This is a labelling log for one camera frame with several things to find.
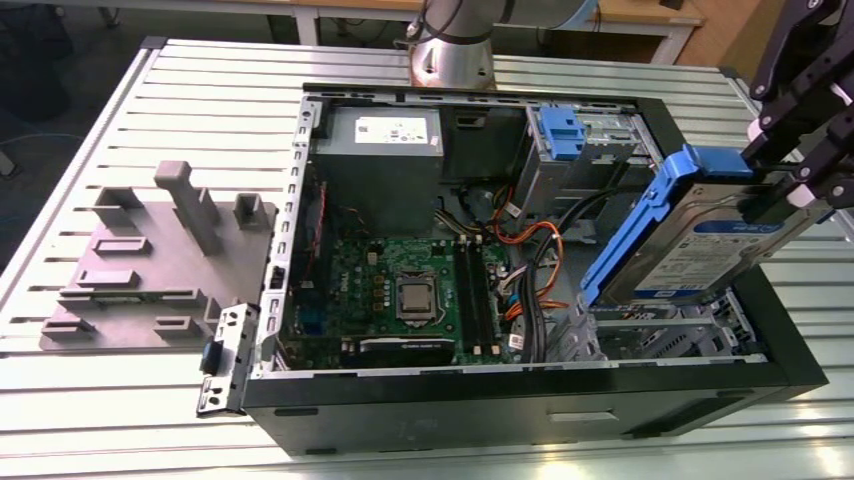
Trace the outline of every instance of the ram slot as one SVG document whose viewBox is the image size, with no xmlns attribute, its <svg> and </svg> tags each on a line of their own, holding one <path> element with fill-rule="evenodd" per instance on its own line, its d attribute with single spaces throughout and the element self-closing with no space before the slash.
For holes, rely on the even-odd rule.
<svg viewBox="0 0 854 480">
<path fill-rule="evenodd" d="M 473 305 L 471 302 L 471 280 L 468 278 L 468 253 L 465 243 L 453 245 L 453 277 L 456 279 L 456 304 L 459 308 L 459 323 L 463 327 L 463 350 L 473 352 L 477 341 L 477 324 L 475 322 Z"/>
<path fill-rule="evenodd" d="M 479 243 L 468 245 L 468 275 L 471 278 L 471 299 L 473 303 L 475 322 L 477 325 L 477 344 L 484 355 L 492 354 L 495 329 L 489 308 L 489 287 Z"/>
</svg>

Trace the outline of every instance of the white label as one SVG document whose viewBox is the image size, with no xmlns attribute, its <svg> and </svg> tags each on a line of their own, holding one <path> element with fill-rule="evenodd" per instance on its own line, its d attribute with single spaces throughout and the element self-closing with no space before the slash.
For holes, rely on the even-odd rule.
<svg viewBox="0 0 854 480">
<path fill-rule="evenodd" d="M 742 251 L 768 238 L 767 233 L 696 233 L 682 239 L 635 290 L 666 298 L 678 290 L 704 290 L 738 265 Z"/>
<path fill-rule="evenodd" d="M 521 213 L 521 209 L 516 207 L 512 202 L 507 202 L 504 211 L 512 216 L 512 218 L 519 218 L 519 214 Z"/>
<path fill-rule="evenodd" d="M 507 345 L 515 350 L 521 350 L 524 348 L 524 337 L 511 333 L 509 338 L 507 339 Z"/>
<path fill-rule="evenodd" d="M 356 143 L 425 144 L 428 141 L 424 118 L 359 117 L 356 119 Z"/>
</svg>

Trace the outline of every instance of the table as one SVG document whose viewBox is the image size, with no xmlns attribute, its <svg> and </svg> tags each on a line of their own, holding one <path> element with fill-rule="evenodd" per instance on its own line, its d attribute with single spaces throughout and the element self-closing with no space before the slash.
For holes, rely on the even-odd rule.
<svg viewBox="0 0 854 480">
<path fill-rule="evenodd" d="M 288 0 L 297 4 L 293 16 L 303 45 L 317 45 L 316 19 L 367 18 L 411 21 L 421 0 Z M 569 30 L 650 35 L 662 37 L 650 63 L 671 65 L 676 62 L 694 28 L 704 17 L 690 1 L 680 10 L 662 7 L 655 0 L 599 0 L 600 25 L 592 19 Z"/>
<path fill-rule="evenodd" d="M 285 15 L 296 19 L 303 45 L 319 45 L 320 18 L 357 18 L 409 22 L 421 0 L 53 0 L 54 5 L 98 7 L 108 26 L 112 25 L 109 8 L 145 8 L 193 12 L 248 13 Z M 662 37 L 650 63 L 674 64 L 694 28 L 704 18 L 690 2 L 675 11 L 654 0 L 600 0 L 601 22 L 595 27 L 588 21 L 572 30 Z"/>
<path fill-rule="evenodd" d="M 848 217 L 764 265 L 830 385 L 670 439 L 289 458 L 249 418 L 196 420 L 197 353 L 57 355 L 41 320 L 94 228 L 101 186 L 162 200 L 160 160 L 213 199 L 281 192 L 303 82 L 407 84 L 403 53 L 169 40 L 140 50 L 0 277 L 0 475 L 146 475 L 219 467 L 273 478 L 822 478 L 854 475 L 854 248 Z M 742 147 L 755 115 L 710 68 L 496 57 L 497 86 L 660 98 L 687 140 Z M 289 472 L 281 476 L 272 472 Z"/>
</svg>

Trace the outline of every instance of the blue latch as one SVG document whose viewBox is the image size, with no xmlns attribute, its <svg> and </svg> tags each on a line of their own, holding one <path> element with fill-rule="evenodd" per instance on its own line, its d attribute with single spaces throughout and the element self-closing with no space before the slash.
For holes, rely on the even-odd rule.
<svg viewBox="0 0 854 480">
<path fill-rule="evenodd" d="M 584 125 L 575 118 L 575 110 L 567 107 L 539 109 L 539 126 L 548 141 L 553 160 L 575 160 L 585 143 Z"/>
</svg>

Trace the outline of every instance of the sticker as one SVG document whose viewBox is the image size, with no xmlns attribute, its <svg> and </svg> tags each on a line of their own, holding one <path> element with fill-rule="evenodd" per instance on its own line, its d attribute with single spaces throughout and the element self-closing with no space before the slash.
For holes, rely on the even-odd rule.
<svg viewBox="0 0 854 480">
<path fill-rule="evenodd" d="M 521 209 L 516 207 L 512 202 L 507 202 L 504 211 L 512 216 L 512 218 L 519 218 L 519 215 L 521 214 Z"/>
<path fill-rule="evenodd" d="M 511 333 L 509 339 L 507 340 L 507 346 L 515 350 L 521 350 L 524 348 L 524 337 Z"/>
<path fill-rule="evenodd" d="M 356 143 L 427 144 L 428 141 L 425 118 L 356 118 Z"/>
<path fill-rule="evenodd" d="M 746 249 L 768 239 L 783 225 L 748 225 L 710 220 L 694 226 L 635 288 L 640 298 L 678 298 L 706 290 L 735 267 Z"/>
</svg>

